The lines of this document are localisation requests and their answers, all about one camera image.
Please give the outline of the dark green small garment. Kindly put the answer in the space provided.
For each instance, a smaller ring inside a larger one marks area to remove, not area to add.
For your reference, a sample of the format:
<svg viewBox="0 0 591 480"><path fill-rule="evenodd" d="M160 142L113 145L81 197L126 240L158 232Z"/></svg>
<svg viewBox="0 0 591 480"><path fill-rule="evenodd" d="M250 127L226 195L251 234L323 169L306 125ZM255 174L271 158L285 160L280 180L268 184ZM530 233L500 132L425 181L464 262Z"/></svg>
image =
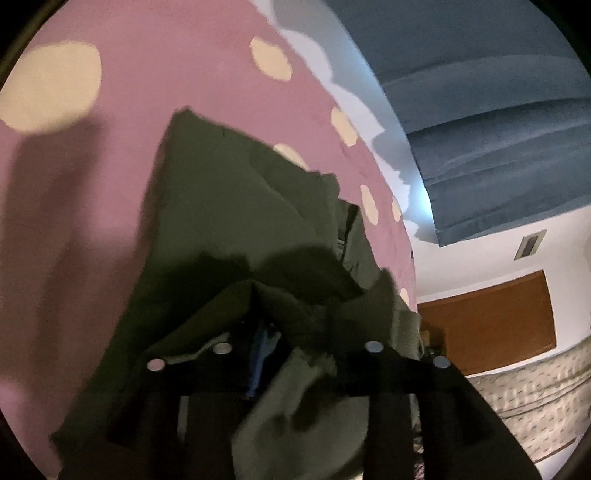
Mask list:
<svg viewBox="0 0 591 480"><path fill-rule="evenodd" d="M279 479L334 479L362 446L369 401L339 397L301 346L346 336L419 354L420 318L374 259L359 207L335 176L188 110L167 128L152 193L150 250L109 345L279 332Z"/></svg>

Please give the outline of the patterned beige mattress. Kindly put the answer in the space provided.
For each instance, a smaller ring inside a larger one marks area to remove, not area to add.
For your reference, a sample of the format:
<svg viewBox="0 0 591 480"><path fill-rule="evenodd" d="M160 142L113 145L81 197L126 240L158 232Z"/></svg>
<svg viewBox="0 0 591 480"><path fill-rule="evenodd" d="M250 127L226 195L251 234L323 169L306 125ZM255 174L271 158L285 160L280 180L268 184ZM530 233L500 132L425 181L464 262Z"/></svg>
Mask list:
<svg viewBox="0 0 591 480"><path fill-rule="evenodd" d="M530 459L572 445L590 423L590 340L510 371L470 379Z"/></svg>

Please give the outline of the brown wooden door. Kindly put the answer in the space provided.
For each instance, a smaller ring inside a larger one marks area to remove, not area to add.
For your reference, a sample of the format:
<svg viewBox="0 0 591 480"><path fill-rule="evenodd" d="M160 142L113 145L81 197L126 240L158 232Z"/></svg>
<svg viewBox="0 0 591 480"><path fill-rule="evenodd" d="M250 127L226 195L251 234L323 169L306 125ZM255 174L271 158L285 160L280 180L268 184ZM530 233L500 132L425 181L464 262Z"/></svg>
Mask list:
<svg viewBox="0 0 591 480"><path fill-rule="evenodd" d="M419 305L422 329L465 375L513 365L556 347L546 275L514 280Z"/></svg>

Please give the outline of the pink bedsheet with cream dots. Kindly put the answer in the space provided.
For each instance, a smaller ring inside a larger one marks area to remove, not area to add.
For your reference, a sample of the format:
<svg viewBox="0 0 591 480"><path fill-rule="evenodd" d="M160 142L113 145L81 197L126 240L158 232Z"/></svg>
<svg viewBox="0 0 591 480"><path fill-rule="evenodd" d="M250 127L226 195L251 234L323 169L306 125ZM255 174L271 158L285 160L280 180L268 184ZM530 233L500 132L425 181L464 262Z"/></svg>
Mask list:
<svg viewBox="0 0 591 480"><path fill-rule="evenodd" d="M143 263L140 210L173 113L190 108L338 176L378 262L415 306L413 250L373 140L376 80L328 7L70 1L1 91L1 409L41 472Z"/></svg>

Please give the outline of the blue curtain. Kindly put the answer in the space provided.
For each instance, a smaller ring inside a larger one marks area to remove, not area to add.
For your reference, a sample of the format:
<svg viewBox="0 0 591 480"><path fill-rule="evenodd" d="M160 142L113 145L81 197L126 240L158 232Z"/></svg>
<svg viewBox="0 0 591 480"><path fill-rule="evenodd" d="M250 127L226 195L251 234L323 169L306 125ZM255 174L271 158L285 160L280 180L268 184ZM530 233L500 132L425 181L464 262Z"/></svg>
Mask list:
<svg viewBox="0 0 591 480"><path fill-rule="evenodd" d="M442 246L590 202L590 77L529 1L334 1L394 109Z"/></svg>

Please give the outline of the grey wall switch plate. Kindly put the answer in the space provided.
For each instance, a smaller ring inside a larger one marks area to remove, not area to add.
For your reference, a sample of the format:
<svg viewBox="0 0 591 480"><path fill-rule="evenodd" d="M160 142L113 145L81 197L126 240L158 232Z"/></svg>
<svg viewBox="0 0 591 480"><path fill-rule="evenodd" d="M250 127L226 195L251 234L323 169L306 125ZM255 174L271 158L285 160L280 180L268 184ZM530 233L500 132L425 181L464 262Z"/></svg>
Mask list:
<svg viewBox="0 0 591 480"><path fill-rule="evenodd" d="M514 256L514 260L517 261L535 255L544 240L546 233L547 230L544 229L534 234L524 236Z"/></svg>

